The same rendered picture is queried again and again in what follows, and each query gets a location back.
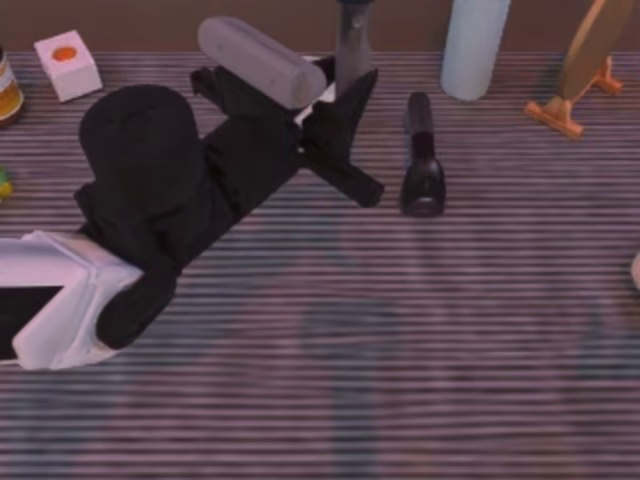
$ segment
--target white cylinder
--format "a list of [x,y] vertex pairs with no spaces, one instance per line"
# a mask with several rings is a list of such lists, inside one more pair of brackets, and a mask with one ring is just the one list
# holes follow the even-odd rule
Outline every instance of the white cylinder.
[[454,0],[440,83],[473,101],[489,90],[511,0]]

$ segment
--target striped table surface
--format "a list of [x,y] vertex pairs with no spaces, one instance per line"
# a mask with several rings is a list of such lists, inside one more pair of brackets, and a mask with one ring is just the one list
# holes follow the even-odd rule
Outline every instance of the striped table surface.
[[[79,120],[32,53],[0,132],[15,195],[0,235],[73,231],[90,179]],[[570,141],[523,113],[561,55],[504,54],[480,102],[448,98],[436,54],[380,54],[354,162],[386,185],[362,210],[300,173],[195,261],[130,349],[63,372],[0,369],[3,479],[637,479],[640,54],[589,92]],[[200,54],[96,55],[105,91],[185,94]],[[402,116],[431,95],[449,200],[403,218]]]

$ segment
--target wooden stand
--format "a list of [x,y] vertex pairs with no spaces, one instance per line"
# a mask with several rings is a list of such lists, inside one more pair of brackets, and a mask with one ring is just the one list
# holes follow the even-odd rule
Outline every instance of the wooden stand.
[[589,84],[578,97],[573,100],[566,100],[560,96],[555,96],[542,108],[537,103],[530,102],[525,107],[524,112],[531,118],[576,140],[582,136],[584,130],[582,125],[574,122],[571,118],[571,113],[576,102],[580,100],[592,86],[596,86],[610,95],[617,95],[622,91],[622,83],[613,78],[612,71],[613,60],[609,56],[591,84]]

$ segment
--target white cube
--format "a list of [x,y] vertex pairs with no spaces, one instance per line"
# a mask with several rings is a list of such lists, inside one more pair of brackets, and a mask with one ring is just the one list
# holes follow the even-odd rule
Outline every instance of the white cube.
[[77,31],[41,40],[34,46],[60,102],[102,89],[96,62]]

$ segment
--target wooden paddle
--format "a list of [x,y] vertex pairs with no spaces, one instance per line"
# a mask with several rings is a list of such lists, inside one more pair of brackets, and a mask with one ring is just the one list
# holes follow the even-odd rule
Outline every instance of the wooden paddle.
[[530,102],[525,113],[570,138],[583,127],[571,119],[575,103],[592,87],[611,95],[622,90],[612,75],[611,50],[622,35],[636,0],[594,0],[569,47],[555,97],[540,107]]

